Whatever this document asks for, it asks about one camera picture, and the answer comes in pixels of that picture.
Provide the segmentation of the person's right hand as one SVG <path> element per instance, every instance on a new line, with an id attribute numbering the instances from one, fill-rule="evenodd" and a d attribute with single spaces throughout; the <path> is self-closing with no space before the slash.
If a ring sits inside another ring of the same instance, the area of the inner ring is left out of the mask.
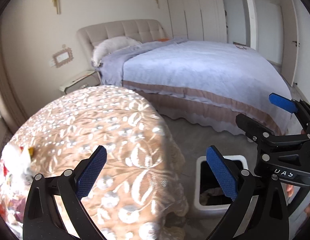
<path id="1" fill-rule="evenodd" d="M 290 198 L 294 194 L 294 186 L 287 184 L 286 191 L 288 198 Z M 305 208 L 304 212 L 307 214 L 307 217 L 310 217 L 310 204 Z"/>

